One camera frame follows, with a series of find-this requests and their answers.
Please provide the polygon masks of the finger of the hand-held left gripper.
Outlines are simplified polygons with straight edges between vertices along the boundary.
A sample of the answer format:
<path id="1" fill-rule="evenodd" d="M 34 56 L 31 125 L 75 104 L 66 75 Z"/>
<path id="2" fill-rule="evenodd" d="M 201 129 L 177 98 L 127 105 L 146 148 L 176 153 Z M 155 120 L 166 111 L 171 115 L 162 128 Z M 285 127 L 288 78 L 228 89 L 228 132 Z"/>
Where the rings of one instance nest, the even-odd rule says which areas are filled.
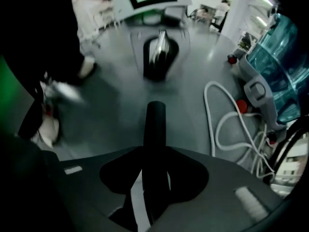
<path id="1" fill-rule="evenodd" d="M 135 30 L 130 33 L 135 62 L 142 76 L 144 76 L 144 67 L 149 65 L 150 42 L 155 38 L 154 34 L 154 30 Z"/>
<path id="2" fill-rule="evenodd" d="M 178 74 L 190 52 L 190 35 L 188 29 L 166 29 L 160 31 L 168 44 L 166 59 L 159 61 L 159 80 L 168 80 Z"/>

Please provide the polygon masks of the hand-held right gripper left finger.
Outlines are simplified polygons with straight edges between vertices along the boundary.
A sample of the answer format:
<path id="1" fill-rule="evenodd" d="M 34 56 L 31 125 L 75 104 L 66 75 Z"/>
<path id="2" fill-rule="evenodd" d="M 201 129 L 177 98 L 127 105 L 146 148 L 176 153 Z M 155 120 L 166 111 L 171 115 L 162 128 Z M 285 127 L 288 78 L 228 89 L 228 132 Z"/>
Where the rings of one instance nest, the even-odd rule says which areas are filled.
<path id="1" fill-rule="evenodd" d="M 61 162 L 62 197 L 78 232 L 136 232 L 131 189 L 142 167 L 142 147 Z"/>

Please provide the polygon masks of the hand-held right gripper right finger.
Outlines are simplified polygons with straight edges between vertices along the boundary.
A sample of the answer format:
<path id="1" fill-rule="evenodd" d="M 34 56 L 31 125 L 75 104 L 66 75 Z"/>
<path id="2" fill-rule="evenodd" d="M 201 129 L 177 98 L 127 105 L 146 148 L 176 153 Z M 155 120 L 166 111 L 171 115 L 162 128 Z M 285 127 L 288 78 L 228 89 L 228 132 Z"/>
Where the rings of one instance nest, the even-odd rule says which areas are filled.
<path id="1" fill-rule="evenodd" d="M 241 232 L 255 225 L 235 194 L 246 187 L 272 213 L 283 201 L 270 186 L 233 162 L 191 150 L 178 152 L 202 163 L 209 180 L 200 194 L 189 202 L 169 206 L 155 222 L 156 232 Z"/>

